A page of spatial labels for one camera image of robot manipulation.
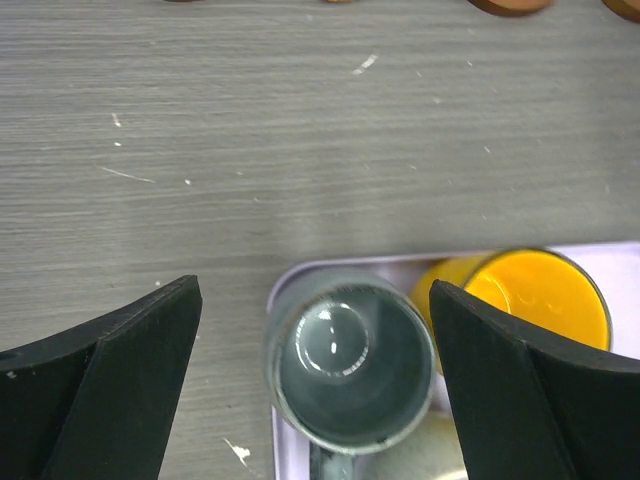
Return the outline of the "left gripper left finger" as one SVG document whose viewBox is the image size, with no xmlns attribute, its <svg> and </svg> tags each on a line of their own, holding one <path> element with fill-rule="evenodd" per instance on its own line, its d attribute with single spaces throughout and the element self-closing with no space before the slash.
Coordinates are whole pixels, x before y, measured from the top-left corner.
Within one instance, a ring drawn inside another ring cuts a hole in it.
<svg viewBox="0 0 640 480">
<path fill-rule="evenodd" d="M 2 478 L 158 478 L 202 304 L 186 275 L 3 351 Z"/>
</svg>

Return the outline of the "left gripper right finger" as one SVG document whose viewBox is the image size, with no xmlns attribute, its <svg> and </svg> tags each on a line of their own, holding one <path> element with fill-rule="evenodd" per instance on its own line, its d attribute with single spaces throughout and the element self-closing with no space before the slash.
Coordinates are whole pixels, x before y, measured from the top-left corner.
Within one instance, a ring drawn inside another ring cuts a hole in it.
<svg viewBox="0 0 640 480">
<path fill-rule="evenodd" d="M 636 479 L 639 362 L 437 280 L 430 314 L 471 479 Z"/>
</svg>

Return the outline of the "brown wooden coaster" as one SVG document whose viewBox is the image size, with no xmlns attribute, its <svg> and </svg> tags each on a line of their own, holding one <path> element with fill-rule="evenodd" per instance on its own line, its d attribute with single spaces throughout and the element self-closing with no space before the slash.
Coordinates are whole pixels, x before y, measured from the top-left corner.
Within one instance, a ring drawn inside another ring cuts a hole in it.
<svg viewBox="0 0 640 480">
<path fill-rule="evenodd" d="M 603 4 L 619 17 L 640 23 L 640 0 L 603 0 Z"/>
<path fill-rule="evenodd" d="M 552 0 L 469 0 L 469 3 L 491 15 L 524 17 L 549 7 Z"/>
</svg>

